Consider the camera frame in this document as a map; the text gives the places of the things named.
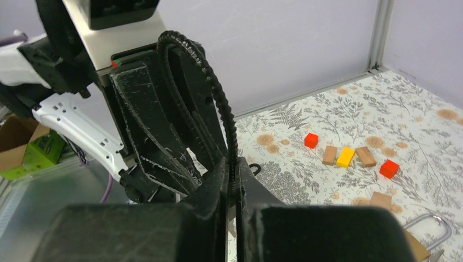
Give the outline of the brass long-shackle padlock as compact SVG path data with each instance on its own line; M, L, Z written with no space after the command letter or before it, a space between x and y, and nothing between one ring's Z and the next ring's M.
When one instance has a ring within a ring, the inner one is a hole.
M430 261L433 250L452 235L450 224L433 213L410 219L403 228L415 261Z

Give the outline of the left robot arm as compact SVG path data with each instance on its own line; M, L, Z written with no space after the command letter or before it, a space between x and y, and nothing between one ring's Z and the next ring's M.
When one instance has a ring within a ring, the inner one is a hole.
M84 150L137 203L191 195L236 161L234 117L202 46L158 1L36 1L45 33L1 47L1 103Z

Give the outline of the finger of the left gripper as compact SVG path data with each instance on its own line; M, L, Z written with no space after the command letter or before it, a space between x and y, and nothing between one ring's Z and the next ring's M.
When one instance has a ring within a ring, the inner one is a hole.
M164 113L148 67L142 62L120 65L110 71L110 78L147 179L179 195L191 195L201 184L199 172Z
M170 48L170 93L178 114L172 122L180 141L212 170L227 155L212 90L191 56L174 46Z

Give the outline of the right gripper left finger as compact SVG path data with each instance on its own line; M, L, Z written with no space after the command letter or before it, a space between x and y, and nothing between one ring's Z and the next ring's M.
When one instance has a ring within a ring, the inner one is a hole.
M61 209L33 261L226 261L225 159L179 203L78 204Z

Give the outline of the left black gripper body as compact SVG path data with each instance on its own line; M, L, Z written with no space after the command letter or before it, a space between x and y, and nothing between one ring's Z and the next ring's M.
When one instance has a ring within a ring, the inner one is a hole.
M121 185L130 200L150 202L160 188L192 194L207 172L227 155L227 146L213 103L212 90L188 53L168 51L174 83L199 129L194 135L185 123L162 75L154 47L139 47L113 55L104 77L104 97L123 141L123 156L133 157L133 171L121 172Z

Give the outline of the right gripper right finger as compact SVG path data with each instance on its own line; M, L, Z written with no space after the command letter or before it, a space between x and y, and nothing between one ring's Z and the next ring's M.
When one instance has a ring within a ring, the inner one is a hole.
M375 206L287 205L236 160L238 261L413 261L404 230Z

